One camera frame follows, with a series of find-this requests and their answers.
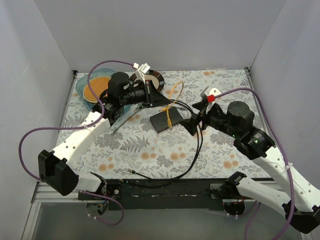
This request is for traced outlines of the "black network switch box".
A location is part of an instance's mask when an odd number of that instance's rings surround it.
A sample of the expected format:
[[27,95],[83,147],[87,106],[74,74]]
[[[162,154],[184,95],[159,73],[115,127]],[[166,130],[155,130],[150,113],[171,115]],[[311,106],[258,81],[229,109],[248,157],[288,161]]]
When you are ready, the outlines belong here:
[[[172,126],[178,125],[180,121],[183,120],[182,115],[179,113],[176,107],[170,108],[168,113]],[[158,134],[170,128],[168,125],[168,116],[166,111],[162,111],[151,116],[149,120]]]

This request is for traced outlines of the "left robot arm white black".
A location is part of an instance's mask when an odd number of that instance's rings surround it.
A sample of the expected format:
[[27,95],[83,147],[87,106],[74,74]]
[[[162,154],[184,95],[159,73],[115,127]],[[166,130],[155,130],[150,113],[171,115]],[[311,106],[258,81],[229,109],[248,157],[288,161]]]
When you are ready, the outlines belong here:
[[73,191],[88,191],[95,200],[103,199],[107,193],[104,179],[96,173],[75,173],[77,160],[124,114],[125,106],[138,104],[154,108],[170,104],[151,80],[132,85],[124,72],[114,73],[100,96],[102,104],[92,108],[81,129],[51,151],[42,150],[38,155],[40,179],[62,196]]

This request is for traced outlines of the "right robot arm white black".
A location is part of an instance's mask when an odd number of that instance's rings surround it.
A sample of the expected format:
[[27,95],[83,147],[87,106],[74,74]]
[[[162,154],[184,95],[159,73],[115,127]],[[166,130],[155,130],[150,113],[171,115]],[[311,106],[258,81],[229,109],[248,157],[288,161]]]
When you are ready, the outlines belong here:
[[253,124],[255,114],[242,101],[233,101],[227,111],[215,103],[198,102],[199,113],[180,121],[195,135],[197,125],[214,128],[234,138],[236,149],[260,166],[282,188],[282,191],[256,182],[239,171],[220,187],[221,195],[237,199],[249,197],[274,209],[297,231],[308,234],[320,225],[320,191],[308,182],[291,164],[285,164],[275,142]]

